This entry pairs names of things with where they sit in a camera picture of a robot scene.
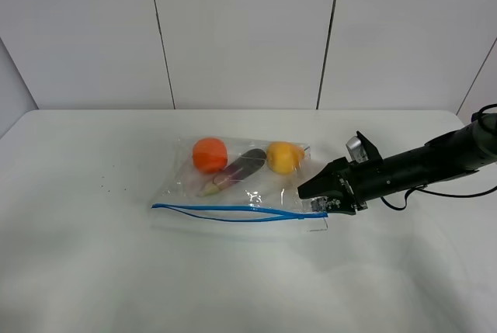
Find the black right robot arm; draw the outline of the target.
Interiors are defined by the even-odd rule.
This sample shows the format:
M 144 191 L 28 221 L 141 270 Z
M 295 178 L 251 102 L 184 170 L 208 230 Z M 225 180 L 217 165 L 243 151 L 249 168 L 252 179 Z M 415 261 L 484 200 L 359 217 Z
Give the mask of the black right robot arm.
M 493 107 L 481 108 L 459 130 L 389 158 L 382 158 L 376 146 L 357 133 L 346 145 L 349 157 L 329 162 L 298 187 L 298 195 L 310 201 L 314 211 L 354 215 L 373 199 L 398 192 L 410 196 L 433 183 L 473 175 L 496 161 Z

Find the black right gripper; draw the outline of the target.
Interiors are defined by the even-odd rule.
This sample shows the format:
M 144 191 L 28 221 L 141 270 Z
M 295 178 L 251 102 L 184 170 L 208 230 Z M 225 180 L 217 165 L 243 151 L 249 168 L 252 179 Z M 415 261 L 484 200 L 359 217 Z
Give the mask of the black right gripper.
M 339 158 L 298 186 L 297 191 L 300 199 L 312 199 L 314 212 L 355 215 L 367 208 L 367 201 L 388 194 L 384 159 L 356 163 Z

